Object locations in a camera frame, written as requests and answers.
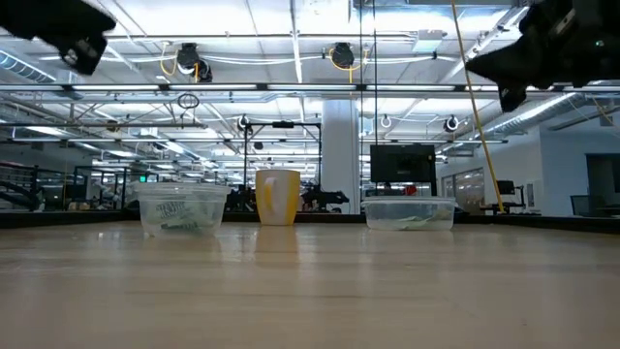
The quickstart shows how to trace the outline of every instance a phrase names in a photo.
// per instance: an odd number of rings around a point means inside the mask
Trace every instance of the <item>monitor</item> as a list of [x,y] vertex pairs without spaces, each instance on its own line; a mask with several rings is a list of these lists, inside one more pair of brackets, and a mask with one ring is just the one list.
[[435,146],[370,145],[370,180],[434,183]]
[[514,182],[511,180],[498,180],[497,188],[500,195],[514,195]]

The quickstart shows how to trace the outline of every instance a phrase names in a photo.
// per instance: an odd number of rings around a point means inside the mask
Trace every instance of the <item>chair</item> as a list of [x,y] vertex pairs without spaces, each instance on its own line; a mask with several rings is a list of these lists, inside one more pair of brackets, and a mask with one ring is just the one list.
[[605,199],[598,195],[572,195],[573,215],[582,217],[607,217],[600,207],[605,207]]

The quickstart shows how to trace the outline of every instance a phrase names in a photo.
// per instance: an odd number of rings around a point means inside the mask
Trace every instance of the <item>table surface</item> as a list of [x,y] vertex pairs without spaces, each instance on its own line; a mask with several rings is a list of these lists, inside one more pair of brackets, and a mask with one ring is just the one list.
[[0,347],[618,348],[620,238],[140,223],[0,231]]

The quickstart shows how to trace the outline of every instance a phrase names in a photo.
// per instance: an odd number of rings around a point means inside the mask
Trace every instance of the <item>ceiling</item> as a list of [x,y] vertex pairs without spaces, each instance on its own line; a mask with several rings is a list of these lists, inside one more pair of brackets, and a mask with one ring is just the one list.
[[[213,82],[218,83],[465,83],[464,72],[460,69],[462,64],[459,65],[460,51],[451,8],[447,6],[450,2],[447,1],[411,6],[404,0],[377,0],[374,19],[370,1],[364,1],[366,5],[362,9],[351,6],[352,3],[358,5],[359,1],[349,0],[88,2],[117,20],[116,28],[108,33],[108,51],[92,77],[69,74],[58,59],[55,48],[41,41],[26,42],[0,32],[0,50],[37,67],[61,83],[193,82],[191,77],[180,74],[178,70],[168,75],[162,69],[163,65],[166,71],[173,70],[175,51],[180,44],[188,42],[199,45],[202,58],[213,71]],[[515,26],[525,10],[511,7],[512,1],[467,0],[457,3],[463,45],[470,57],[475,55],[473,48],[477,52],[487,52],[518,38]],[[507,30],[495,30],[500,23],[505,24]],[[374,28],[377,30],[376,42]],[[421,33],[425,31],[441,31],[444,35],[441,41],[424,40]],[[356,66],[362,61],[361,67],[351,76],[349,72],[335,69],[328,58],[329,50],[336,42],[350,43],[356,55]],[[436,50],[437,59],[433,59],[433,49],[428,50],[429,47]],[[478,76],[472,76],[472,79],[474,84],[489,83]],[[0,69],[0,82],[32,83],[3,69]],[[174,93],[84,93],[79,101],[49,93],[24,91],[13,95],[25,102],[34,101],[39,107],[63,117],[70,114],[73,105],[73,114],[80,115],[80,122],[112,119],[140,123],[178,122],[184,113],[176,104],[178,94]],[[227,92],[204,92],[202,96],[211,102],[202,102],[183,116],[184,120],[196,118],[208,128],[159,129],[157,136],[234,138],[236,122],[243,114],[254,122],[300,121],[302,118],[307,122],[321,122],[323,100],[336,98],[322,93],[266,92],[236,92],[232,98]],[[379,117],[389,117],[389,127],[380,126],[376,130],[381,139],[449,139],[451,135],[443,130],[446,118],[455,115],[468,121],[472,117],[472,104],[466,93],[454,94],[453,97],[440,94],[423,98],[402,94],[381,94],[378,97],[375,99],[374,94],[364,93],[362,96],[341,94],[337,98],[351,99],[359,111],[363,108],[365,117],[374,117],[375,106]],[[494,93],[483,97],[478,98],[476,104],[482,122],[486,123],[501,111]],[[366,135],[374,137],[375,130],[368,126],[371,122],[365,119],[364,123]],[[471,128],[472,123],[462,122],[461,127]],[[136,130],[131,129],[122,129],[120,133],[109,133],[104,129],[80,130],[86,131],[98,137],[136,137]],[[27,130],[21,132],[25,136],[32,134]],[[266,128],[261,137],[308,139],[310,136],[300,128],[286,131]],[[186,143],[183,146],[206,159],[221,160],[225,154],[233,154],[229,144]],[[150,150],[145,148],[141,154]],[[317,145],[310,142],[292,143],[287,147],[266,144],[262,151],[252,151],[316,154]],[[312,174],[312,169],[305,166],[303,169]]]

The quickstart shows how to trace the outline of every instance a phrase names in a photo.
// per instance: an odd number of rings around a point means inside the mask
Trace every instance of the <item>red object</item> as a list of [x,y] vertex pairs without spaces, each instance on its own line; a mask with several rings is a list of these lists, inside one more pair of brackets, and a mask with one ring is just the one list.
[[407,185],[405,187],[405,195],[414,196],[418,192],[418,188],[415,185]]

